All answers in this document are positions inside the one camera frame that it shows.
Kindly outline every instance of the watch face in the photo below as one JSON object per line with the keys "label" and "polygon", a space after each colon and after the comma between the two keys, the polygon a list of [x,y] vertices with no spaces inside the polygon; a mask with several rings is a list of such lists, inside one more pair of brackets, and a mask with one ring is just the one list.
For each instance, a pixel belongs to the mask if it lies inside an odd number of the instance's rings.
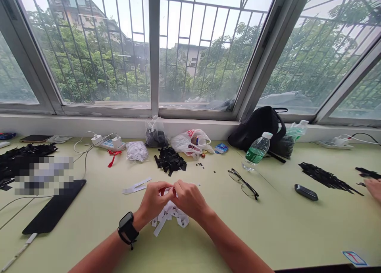
{"label": "watch face", "polygon": [[130,219],[132,219],[132,212],[126,214],[119,222],[119,228],[122,228]]}

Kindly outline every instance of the eyeglasses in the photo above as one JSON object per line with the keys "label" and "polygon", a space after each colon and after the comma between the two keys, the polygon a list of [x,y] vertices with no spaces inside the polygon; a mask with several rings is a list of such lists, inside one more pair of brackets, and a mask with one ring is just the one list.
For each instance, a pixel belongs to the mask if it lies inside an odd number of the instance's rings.
{"label": "eyeglasses", "polygon": [[238,174],[236,170],[231,168],[231,170],[227,170],[229,172],[229,176],[236,182],[241,184],[242,191],[248,195],[249,197],[254,197],[256,200],[258,200],[258,193],[254,190],[252,186],[250,186],[242,177]]}

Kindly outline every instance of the window sill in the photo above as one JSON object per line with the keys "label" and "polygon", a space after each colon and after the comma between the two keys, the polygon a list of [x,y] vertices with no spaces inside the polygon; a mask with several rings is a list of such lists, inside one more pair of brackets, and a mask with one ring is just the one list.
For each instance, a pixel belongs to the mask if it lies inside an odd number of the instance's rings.
{"label": "window sill", "polygon": [[[189,129],[202,129],[212,140],[227,140],[230,133],[239,125],[237,121],[196,119],[163,119],[163,121],[166,135],[169,138]],[[101,135],[118,132],[123,138],[144,139],[145,122],[146,119],[144,118],[127,117],[0,114],[1,131],[16,132],[20,135],[41,134],[81,137],[85,135],[86,131],[95,131]],[[381,129],[326,125],[308,125],[306,135],[298,141],[329,140],[341,134],[353,135],[357,132],[370,134],[376,140],[381,141]],[[366,136],[358,138],[372,142]]]}

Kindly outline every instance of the water bottle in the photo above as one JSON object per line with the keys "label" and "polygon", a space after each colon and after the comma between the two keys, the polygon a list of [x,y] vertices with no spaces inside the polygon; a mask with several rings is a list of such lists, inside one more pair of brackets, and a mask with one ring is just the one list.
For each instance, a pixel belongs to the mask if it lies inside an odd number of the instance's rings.
{"label": "water bottle", "polygon": [[287,129],[286,134],[292,136],[294,141],[296,141],[307,132],[307,124],[307,120],[301,120],[299,124],[293,123],[290,128]]}
{"label": "water bottle", "polygon": [[265,156],[270,147],[270,138],[273,135],[270,132],[263,132],[262,137],[258,138],[251,144],[246,156],[242,161],[242,167],[248,171],[254,170],[257,165]]}

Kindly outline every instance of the bottle cap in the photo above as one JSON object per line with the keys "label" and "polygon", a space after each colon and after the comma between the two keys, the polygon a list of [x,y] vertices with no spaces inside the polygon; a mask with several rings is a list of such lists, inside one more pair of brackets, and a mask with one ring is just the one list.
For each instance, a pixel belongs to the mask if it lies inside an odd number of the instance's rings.
{"label": "bottle cap", "polygon": [[262,134],[262,137],[267,138],[267,139],[271,139],[272,136],[273,135],[270,132],[263,132],[263,134]]}

